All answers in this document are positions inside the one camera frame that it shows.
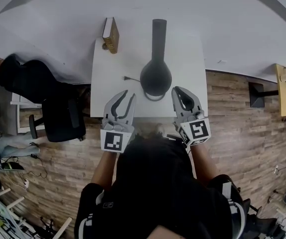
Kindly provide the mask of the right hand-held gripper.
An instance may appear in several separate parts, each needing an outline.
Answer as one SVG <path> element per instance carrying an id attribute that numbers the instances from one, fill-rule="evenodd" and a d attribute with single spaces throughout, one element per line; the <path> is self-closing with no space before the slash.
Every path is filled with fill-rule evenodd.
<path id="1" fill-rule="evenodd" d="M 209 119 L 205 117 L 199 98 L 186 88 L 176 86 L 171 91 L 176 131 L 186 146 L 198 145 L 211 137 Z M 184 117 L 189 112 L 195 114 Z"/>

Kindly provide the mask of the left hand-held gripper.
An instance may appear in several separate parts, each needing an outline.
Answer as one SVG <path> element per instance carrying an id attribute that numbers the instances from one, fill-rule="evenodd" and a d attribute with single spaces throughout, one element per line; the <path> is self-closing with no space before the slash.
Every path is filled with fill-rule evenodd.
<path id="1" fill-rule="evenodd" d="M 116 94 L 105 105 L 102 128 L 100 129 L 101 149 L 104 151 L 123 153 L 132 138 L 135 130 L 132 123 L 137 100 L 136 95 L 131 96 L 127 109 L 122 116 L 117 113 L 117 108 L 127 93 L 128 90 L 124 90 Z"/>

